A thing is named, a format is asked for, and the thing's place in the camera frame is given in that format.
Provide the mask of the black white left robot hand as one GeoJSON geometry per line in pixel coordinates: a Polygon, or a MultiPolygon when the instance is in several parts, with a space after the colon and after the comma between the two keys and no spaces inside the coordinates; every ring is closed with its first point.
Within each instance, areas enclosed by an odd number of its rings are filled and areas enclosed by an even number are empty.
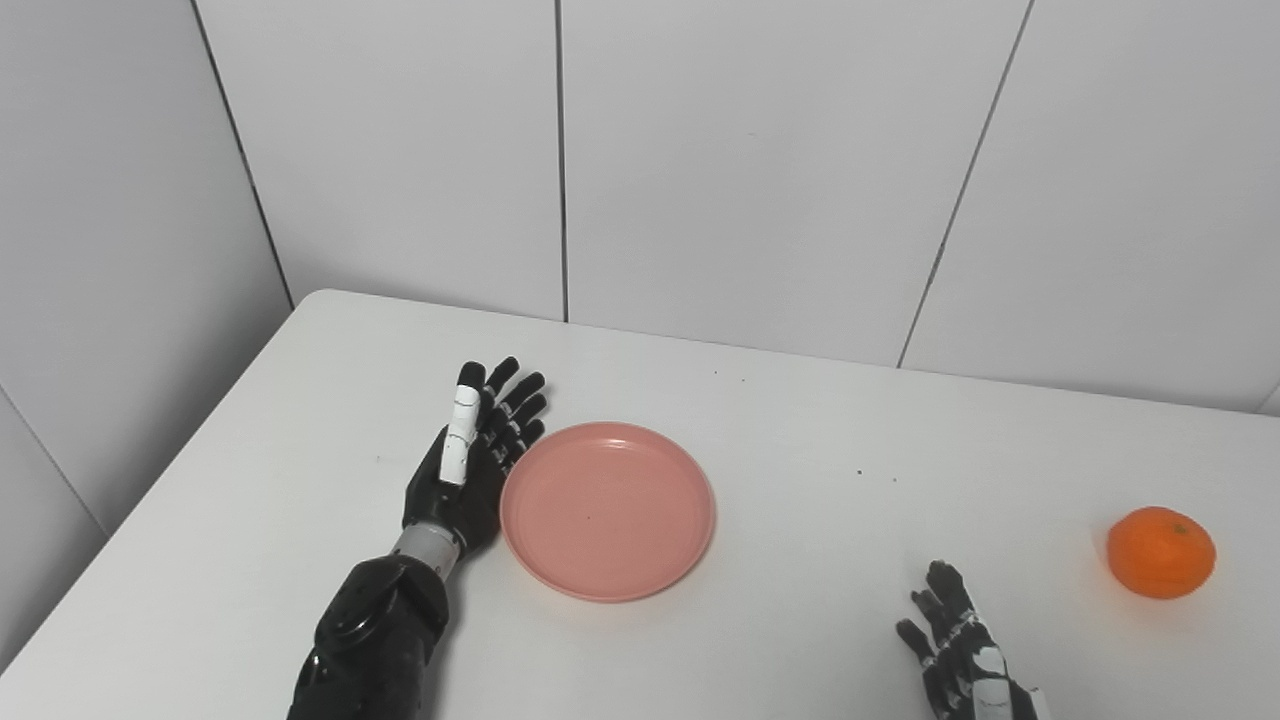
{"type": "Polygon", "coordinates": [[[454,415],[439,430],[404,493],[402,525],[439,527],[462,552],[486,547],[500,529],[500,495],[518,460],[545,433],[548,407],[540,372],[518,379],[508,356],[489,372],[460,370],[454,415]]]}

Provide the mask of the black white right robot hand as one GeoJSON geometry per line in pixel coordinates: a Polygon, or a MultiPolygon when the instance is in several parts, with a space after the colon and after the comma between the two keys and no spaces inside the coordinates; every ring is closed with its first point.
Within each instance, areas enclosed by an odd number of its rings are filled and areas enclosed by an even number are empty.
{"type": "Polygon", "coordinates": [[[895,624],[915,655],[928,703],[937,719],[1050,719],[1044,693],[1012,679],[1004,651],[977,611],[963,574],[931,561],[925,588],[910,593],[924,630],[910,618],[895,624]]]}

